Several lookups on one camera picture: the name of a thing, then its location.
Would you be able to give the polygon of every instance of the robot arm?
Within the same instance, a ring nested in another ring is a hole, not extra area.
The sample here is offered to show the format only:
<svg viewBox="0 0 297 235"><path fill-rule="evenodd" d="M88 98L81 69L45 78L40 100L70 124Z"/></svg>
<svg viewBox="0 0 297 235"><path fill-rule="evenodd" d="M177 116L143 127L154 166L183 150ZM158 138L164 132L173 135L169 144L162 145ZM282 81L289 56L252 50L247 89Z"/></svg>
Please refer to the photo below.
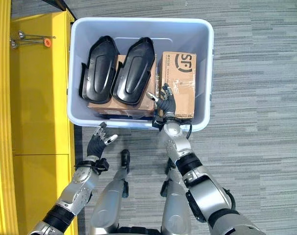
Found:
<svg viewBox="0 0 297 235"><path fill-rule="evenodd" d="M160 136L166 152L177 166L186 187L189 206L200 222L207 222L211 235L264 235L253 223L237 212L225 190L191 150L174 118L175 101L171 88L165 84L164 100L147 94L164 111Z"/></svg>
<svg viewBox="0 0 297 235"><path fill-rule="evenodd" d="M62 191L52 209L45 218L37 223L29 235L63 235L73 218L85 207L97 186L99 175L107 171L109 164L101 158L103 150L118 136L105 139L103 122L96 128L88 144L87 158L75 166L71 182Z"/></svg>

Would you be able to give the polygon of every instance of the robot leg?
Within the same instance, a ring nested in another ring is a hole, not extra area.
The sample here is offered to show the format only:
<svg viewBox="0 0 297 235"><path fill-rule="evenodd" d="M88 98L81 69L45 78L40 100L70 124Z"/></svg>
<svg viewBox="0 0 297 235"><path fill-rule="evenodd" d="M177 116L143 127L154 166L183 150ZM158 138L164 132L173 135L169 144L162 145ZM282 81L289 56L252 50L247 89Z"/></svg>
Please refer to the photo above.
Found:
<svg viewBox="0 0 297 235"><path fill-rule="evenodd" d="M125 181L128 174L127 155L122 154L122 168L120 168L113 181L110 182L98 199L90 220L90 235L109 234L117 231L122 197L128 197L128 182Z"/></svg>
<svg viewBox="0 0 297 235"><path fill-rule="evenodd" d="M161 191L166 196L161 227L162 235L190 235L191 218L185 191L180 178L174 170L170 170Z"/></svg>

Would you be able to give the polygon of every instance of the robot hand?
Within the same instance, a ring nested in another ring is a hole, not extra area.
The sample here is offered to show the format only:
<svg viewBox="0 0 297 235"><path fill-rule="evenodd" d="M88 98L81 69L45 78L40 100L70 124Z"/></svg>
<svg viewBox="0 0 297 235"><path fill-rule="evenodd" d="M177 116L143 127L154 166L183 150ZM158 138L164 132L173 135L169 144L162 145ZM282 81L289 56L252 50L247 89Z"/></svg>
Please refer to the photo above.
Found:
<svg viewBox="0 0 297 235"><path fill-rule="evenodd" d="M113 141L117 139L117 135L112 135L105 139L106 133L104 129L106 127L105 122L102 122L95 130L92 135L88 147L87 147L87 156L97 156L101 158L101 155L105 149L105 147L111 144Z"/></svg>
<svg viewBox="0 0 297 235"><path fill-rule="evenodd" d="M167 83L165 83L162 88L166 93L165 94L162 91L160 92L163 99L157 98L150 92L147 92L147 96L153 100L161 110L163 110L164 117L174 117L176 102L173 96L173 91Z"/></svg>
<svg viewBox="0 0 297 235"><path fill-rule="evenodd" d="M88 144L87 158L75 165L71 182L62 191L45 218L29 235L63 235L73 218L89 202L99 175L109 168L106 158L101 158L103 150L118 137L113 135L105 139L105 127L106 124L102 122L96 128Z"/></svg>

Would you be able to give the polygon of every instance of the brown cardboard box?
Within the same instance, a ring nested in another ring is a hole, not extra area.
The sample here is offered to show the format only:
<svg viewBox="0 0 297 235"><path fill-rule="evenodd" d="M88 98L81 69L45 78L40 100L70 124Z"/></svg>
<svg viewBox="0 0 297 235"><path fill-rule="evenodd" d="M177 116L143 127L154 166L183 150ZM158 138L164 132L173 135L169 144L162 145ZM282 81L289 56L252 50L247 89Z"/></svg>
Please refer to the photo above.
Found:
<svg viewBox="0 0 297 235"><path fill-rule="evenodd" d="M118 55L116 70L118 68L118 62L123 63L125 57L125 55ZM151 92L154 94L156 59L152 65L150 73L150 79L145 92ZM133 116L133 118L152 117L154 114L154 102L150 100L145 94L143 94L142 100L137 106L125 105L112 97L106 104L89 103L88 107L95 110L99 114Z"/></svg>
<svg viewBox="0 0 297 235"><path fill-rule="evenodd" d="M177 118L193 118L195 101L197 55L164 51L160 63L159 87L166 82L176 100Z"/></svg>

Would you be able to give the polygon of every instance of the plastic storage bin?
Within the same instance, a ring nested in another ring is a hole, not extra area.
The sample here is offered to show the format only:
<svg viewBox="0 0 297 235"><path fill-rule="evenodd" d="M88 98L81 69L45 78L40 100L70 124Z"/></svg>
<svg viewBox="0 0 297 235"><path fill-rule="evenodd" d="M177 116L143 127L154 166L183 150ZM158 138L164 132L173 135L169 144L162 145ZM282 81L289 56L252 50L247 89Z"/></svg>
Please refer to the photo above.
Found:
<svg viewBox="0 0 297 235"><path fill-rule="evenodd" d="M106 121L109 127L154 129L149 120L103 119L87 107L78 94L81 63L86 63L91 46L100 36L110 35L120 54L141 37L154 42L157 62L163 51L197 54L195 115L193 131L206 127L210 117L214 31L211 24L200 19L167 18L81 18L72 26L68 117L79 126L97 126Z"/></svg>

